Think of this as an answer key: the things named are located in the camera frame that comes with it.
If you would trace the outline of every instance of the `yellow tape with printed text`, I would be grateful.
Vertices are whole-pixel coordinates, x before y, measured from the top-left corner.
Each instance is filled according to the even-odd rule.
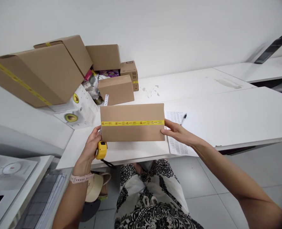
[[[164,120],[150,120],[150,121],[117,121],[101,122],[102,126],[151,126],[151,125],[164,125]]]
[[[23,82],[21,79],[19,79],[14,73],[12,73],[10,70],[5,68],[3,65],[0,64],[0,70],[3,71],[5,74],[7,74],[9,77],[12,78],[12,80],[18,82],[21,86],[23,86],[25,89],[27,89],[29,92],[31,92],[33,95],[35,95],[37,98],[39,98],[41,101],[43,101],[46,105],[51,106],[52,104],[49,103],[47,100],[45,100],[40,94],[38,94],[36,91],[34,91],[29,85],[27,85],[25,82]]]

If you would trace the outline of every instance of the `black and white patterned skirt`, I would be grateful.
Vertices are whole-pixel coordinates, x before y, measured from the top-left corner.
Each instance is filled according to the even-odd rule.
[[[181,185],[169,162],[154,162],[137,174],[132,164],[121,166],[121,187],[115,228],[203,228],[190,217]]]

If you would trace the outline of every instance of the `purple package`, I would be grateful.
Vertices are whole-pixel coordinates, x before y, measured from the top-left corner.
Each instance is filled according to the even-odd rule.
[[[119,76],[119,70],[103,70],[100,71],[100,75],[108,76],[108,77],[116,77]]]

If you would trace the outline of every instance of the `pink watch strap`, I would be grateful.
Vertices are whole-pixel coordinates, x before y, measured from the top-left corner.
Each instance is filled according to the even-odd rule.
[[[73,184],[76,184],[76,183],[83,183],[85,181],[88,181],[91,177],[93,177],[94,174],[93,173],[89,173],[88,175],[85,175],[85,176],[74,176],[71,174],[70,176],[70,181],[71,183]]]

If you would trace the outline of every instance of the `hand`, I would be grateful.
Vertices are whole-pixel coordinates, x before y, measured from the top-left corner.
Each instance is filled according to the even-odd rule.
[[[89,135],[86,141],[85,147],[79,159],[91,161],[94,160],[94,158],[96,157],[97,144],[102,139],[100,132],[98,132],[100,129],[101,126],[97,126],[93,129],[92,133]]]
[[[186,144],[187,146],[192,147],[207,143],[205,140],[184,129],[181,125],[174,123],[168,119],[164,119],[164,124],[166,127],[170,128],[170,130],[162,129],[162,134],[173,137],[177,141]]]

